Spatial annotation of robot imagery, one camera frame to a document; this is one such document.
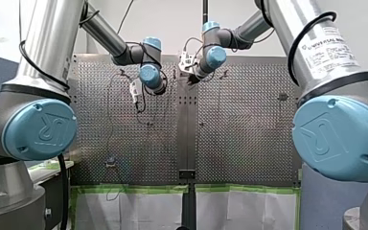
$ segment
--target green tape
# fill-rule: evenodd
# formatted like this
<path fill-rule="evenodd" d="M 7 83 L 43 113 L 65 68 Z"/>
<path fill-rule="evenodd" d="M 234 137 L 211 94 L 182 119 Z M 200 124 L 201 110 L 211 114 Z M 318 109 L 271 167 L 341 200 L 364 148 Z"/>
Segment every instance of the green tape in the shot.
<path fill-rule="evenodd" d="M 293 188 L 277 188 L 266 186 L 220 184 L 220 185 L 195 185 L 198 193 L 222 193 L 222 192 L 248 192 L 260 194 L 295 195 L 297 191 Z"/>
<path fill-rule="evenodd" d="M 295 188 L 296 204 L 295 204 L 295 230 L 300 230 L 300 210 L 301 210 L 301 189 Z"/>
<path fill-rule="evenodd" d="M 98 186 L 76 186 L 79 194 L 185 194 L 188 193 L 188 186 L 128 186 L 128 185 L 98 185 Z"/>
<path fill-rule="evenodd" d="M 77 198 L 79 197 L 79 192 L 75 188 L 71 188 L 71 209 L 70 209 L 70 219 L 71 219 L 71 230 L 76 229 L 77 220 Z"/>

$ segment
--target blue cap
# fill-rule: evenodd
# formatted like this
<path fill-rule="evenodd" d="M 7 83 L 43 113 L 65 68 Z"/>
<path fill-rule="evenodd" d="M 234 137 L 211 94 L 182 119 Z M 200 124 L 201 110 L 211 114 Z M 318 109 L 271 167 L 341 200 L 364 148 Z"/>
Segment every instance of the blue cap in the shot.
<path fill-rule="evenodd" d="M 213 69 L 220 68 L 220 66 L 226 61 L 225 50 L 220 46 L 212 47 L 207 53 L 206 61 L 209 67 Z"/>
<path fill-rule="evenodd" d="M 160 71 L 152 64 L 146 64 L 140 68 L 139 78 L 150 89 L 157 89 L 162 83 Z"/>
<path fill-rule="evenodd" d="M 209 22 L 206 22 L 203 26 L 202 26 L 202 32 L 205 33 L 209 30 L 212 30 L 214 28 L 219 28 L 220 25 L 218 22 L 215 22 L 215 21 L 209 21 Z"/>
<path fill-rule="evenodd" d="M 77 133 L 77 118 L 69 105 L 44 99 L 25 105 L 8 120 L 2 144 L 18 160 L 47 160 L 62 154 Z"/>
<path fill-rule="evenodd" d="M 340 96 L 306 102 L 292 138 L 303 160 L 335 180 L 368 182 L 368 105 Z"/>
<path fill-rule="evenodd" d="M 152 46 L 161 51 L 161 41 L 157 37 L 148 36 L 143 40 L 143 43 L 148 44 L 149 46 Z"/>

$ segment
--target perforated metal panel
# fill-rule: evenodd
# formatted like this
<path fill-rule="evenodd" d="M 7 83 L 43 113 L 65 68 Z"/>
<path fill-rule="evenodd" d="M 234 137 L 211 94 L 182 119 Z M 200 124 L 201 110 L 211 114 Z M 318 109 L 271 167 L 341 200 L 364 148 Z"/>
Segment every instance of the perforated metal panel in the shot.
<path fill-rule="evenodd" d="M 129 94 L 129 79 L 138 66 L 115 66 L 109 56 L 75 56 L 72 96 L 79 118 L 74 184 L 175 184 L 178 181 L 176 149 L 175 64 L 164 58 L 169 77 L 166 94 L 146 96 L 146 112 L 137 114 Z M 110 157 L 116 168 L 106 168 Z"/>
<path fill-rule="evenodd" d="M 293 185 L 300 160 L 285 60 L 231 57 L 227 63 L 198 88 L 197 182 Z"/>

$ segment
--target sticker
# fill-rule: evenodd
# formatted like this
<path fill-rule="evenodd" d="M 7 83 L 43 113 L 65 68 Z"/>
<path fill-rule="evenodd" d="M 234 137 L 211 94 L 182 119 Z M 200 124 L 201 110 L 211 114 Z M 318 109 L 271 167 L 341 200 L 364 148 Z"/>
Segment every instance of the sticker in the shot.
<path fill-rule="evenodd" d="M 300 45 L 301 53 L 314 77 L 322 78 L 337 67 L 359 66 L 337 28 L 324 28 L 323 37 Z"/>

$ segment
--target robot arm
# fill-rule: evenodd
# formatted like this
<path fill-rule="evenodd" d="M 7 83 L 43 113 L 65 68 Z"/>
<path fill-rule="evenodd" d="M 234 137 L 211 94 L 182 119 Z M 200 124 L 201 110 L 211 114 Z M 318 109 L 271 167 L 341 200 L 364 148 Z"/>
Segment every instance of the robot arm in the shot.
<path fill-rule="evenodd" d="M 194 70 L 180 63 L 181 71 L 196 76 L 192 83 L 202 80 L 225 62 L 222 48 L 248 49 L 272 26 L 302 90 L 292 130 L 297 151 L 329 178 L 368 182 L 368 71 L 335 26 L 336 13 L 322 12 L 315 0 L 256 3 L 262 11 L 235 31 L 206 23 L 202 59 L 191 63 Z"/>
<path fill-rule="evenodd" d="M 166 91 L 166 83 L 160 74 L 161 42 L 155 37 L 146 37 L 142 44 L 128 46 L 101 14 L 90 4 L 83 9 L 81 26 L 112 55 L 117 65 L 141 64 L 139 78 L 154 94 Z"/>
<path fill-rule="evenodd" d="M 0 92 L 1 159 L 46 160 L 63 153 L 77 132 L 66 83 L 79 25 L 112 55 L 115 64 L 141 64 L 140 79 L 162 94 L 160 40 L 128 46 L 84 0 L 39 0 L 16 77 Z"/>
<path fill-rule="evenodd" d="M 254 40 L 269 28 L 260 11 L 234 31 L 221 29 L 217 22 L 205 23 L 202 27 L 203 58 L 193 72 L 197 76 L 196 79 L 202 80 L 220 68 L 226 61 L 226 53 L 223 48 L 250 49 Z"/>

